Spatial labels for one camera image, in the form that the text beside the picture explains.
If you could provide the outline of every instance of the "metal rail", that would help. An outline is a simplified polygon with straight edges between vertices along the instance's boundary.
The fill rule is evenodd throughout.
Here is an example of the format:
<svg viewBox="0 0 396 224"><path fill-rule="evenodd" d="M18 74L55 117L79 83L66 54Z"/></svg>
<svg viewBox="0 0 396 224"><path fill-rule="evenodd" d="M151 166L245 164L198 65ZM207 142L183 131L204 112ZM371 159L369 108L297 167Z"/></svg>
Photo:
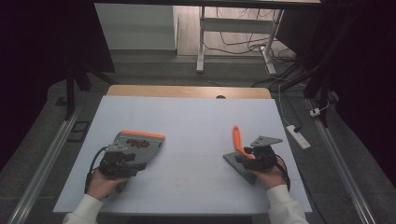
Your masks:
<svg viewBox="0 0 396 224"><path fill-rule="evenodd" d="M73 128L73 125L81 111L83 103L86 99L86 94L82 94L81 100L77 106L77 109L72 114L69 120L65 120L59 131L56 133L55 138L53 139L49 149L47 150L46 155L44 156L43 161L38 166L35 171L35 175L30 181L28 187L20 198L18 205L15 207L14 212L12 213L8 224L17 224L24 223L26 218L29 216L30 211L32 210L33 205L35 204L35 200L38 197L41 189L44 186L44 183L47 180L47 177L50 174L53 164L55 163L58 155L64 146L64 142L66 141L67 135L70 133L70 130Z"/></svg>
<svg viewBox="0 0 396 224"><path fill-rule="evenodd" d="M309 109L312 109L313 106L309 102L308 99L305 99L307 106ZM347 163L344 161L338 146L336 145L334 139L332 138L332 133L329 129L325 128L322 122L319 119L315 120L317 125L318 131L328 149L330 156L334 162L334 165L340 175L341 179L344 182L344 186L346 190L350 194L352 198L352 202L355 205L356 211L358 212L359 217L361 218L361 223L365 224L375 224L375 218L370 210L369 205L367 204L366 200L364 199L363 194L361 193L361 189L359 188L358 184L356 183L355 179L350 173Z"/></svg>

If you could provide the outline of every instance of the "table surface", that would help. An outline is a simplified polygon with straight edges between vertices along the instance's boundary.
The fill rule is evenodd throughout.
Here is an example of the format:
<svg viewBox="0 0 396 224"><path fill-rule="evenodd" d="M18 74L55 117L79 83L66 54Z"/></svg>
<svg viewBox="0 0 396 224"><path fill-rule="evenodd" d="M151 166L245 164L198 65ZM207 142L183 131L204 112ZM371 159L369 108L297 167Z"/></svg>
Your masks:
<svg viewBox="0 0 396 224"><path fill-rule="evenodd" d="M230 99L271 99L270 92L265 88L193 86L113 85L108 89L107 95L198 98L216 98L222 95Z"/></svg>
<svg viewBox="0 0 396 224"><path fill-rule="evenodd" d="M268 90L112 86L107 94L54 212L70 212L77 206L85 178L81 171L88 170L87 161L96 151L110 144L121 130L135 130L164 134L163 147L146 170L128 181L121 194L114 192L104 199L102 212L177 216L265 213L269 203L260 182L250 185L222 158L234 151L234 125L241 130L243 146L249 146L259 135L283 139L273 149L288 165L290 194L305 212L312 211ZM228 99L215 99L219 94Z"/></svg>

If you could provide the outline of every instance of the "white table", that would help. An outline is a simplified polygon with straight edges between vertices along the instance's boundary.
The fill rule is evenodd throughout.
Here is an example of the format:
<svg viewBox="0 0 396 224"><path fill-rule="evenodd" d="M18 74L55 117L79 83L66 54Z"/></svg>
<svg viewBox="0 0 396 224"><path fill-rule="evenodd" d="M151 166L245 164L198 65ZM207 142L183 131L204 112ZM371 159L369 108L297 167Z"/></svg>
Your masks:
<svg viewBox="0 0 396 224"><path fill-rule="evenodd" d="M165 134L158 156L104 199L102 212L120 215L254 215L269 204L263 186L250 185L223 158L234 151L232 129L242 145L259 135L283 139L273 145L288 165L291 195L311 212L288 139L271 99L202 99L105 96L54 212L73 211L94 154L121 130Z"/></svg>

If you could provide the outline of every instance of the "logo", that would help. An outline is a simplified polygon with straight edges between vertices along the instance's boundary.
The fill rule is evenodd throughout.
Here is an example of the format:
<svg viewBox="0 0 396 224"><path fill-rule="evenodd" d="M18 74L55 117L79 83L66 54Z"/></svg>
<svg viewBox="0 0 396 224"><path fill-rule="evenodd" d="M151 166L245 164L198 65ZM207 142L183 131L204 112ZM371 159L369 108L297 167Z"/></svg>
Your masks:
<svg viewBox="0 0 396 224"><path fill-rule="evenodd" d="M149 147L148 141L138 140L138 139L133 139L133 138L129 138L128 140L126 140L126 144L129 144L131 147L137 147L137 148Z"/></svg>

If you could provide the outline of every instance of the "metal cart leg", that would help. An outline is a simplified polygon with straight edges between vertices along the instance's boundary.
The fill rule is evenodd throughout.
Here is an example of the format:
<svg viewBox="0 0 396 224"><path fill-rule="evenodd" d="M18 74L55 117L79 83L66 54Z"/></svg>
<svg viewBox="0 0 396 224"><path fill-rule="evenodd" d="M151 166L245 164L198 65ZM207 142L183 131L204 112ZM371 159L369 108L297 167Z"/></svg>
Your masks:
<svg viewBox="0 0 396 224"><path fill-rule="evenodd" d="M204 72L204 33L205 33L205 7L200 8L199 22L200 22L200 34L199 34L199 46L197 56L197 73Z"/></svg>
<svg viewBox="0 0 396 224"><path fill-rule="evenodd" d="M277 31L277 27L279 26L280 17L282 16L282 13L283 13L283 10L279 10L278 11L278 13L277 13L277 15L275 17L275 20L274 20L274 24L273 24L273 26L271 28L271 33L268 36L267 46L265 46L264 50L262 51L262 56L264 57L265 64L267 66L267 70L268 70L268 73L270 75L275 75L276 74L276 70L274 68L274 64L273 64L273 62L271 60L270 50L271 50L271 46L272 46L272 44L274 42L275 34L276 34L276 31Z"/></svg>

